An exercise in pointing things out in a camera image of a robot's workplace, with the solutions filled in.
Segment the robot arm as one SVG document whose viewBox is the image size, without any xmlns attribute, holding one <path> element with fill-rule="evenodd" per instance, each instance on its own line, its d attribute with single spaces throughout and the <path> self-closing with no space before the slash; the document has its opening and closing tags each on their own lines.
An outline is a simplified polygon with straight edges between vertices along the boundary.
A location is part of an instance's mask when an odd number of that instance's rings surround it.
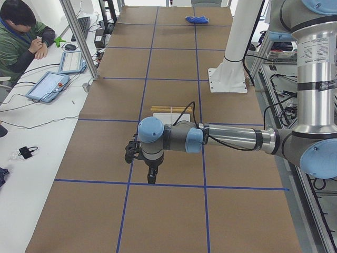
<svg viewBox="0 0 337 253">
<path fill-rule="evenodd" d="M 155 117 L 138 125 L 139 159 L 154 184 L 164 151 L 198 153 L 206 144 L 242 151 L 263 150 L 287 159 L 307 174 L 336 177 L 336 1 L 273 1 L 272 40 L 296 40 L 298 112 L 291 129 L 245 129 L 182 121 L 163 124 Z"/>
</svg>

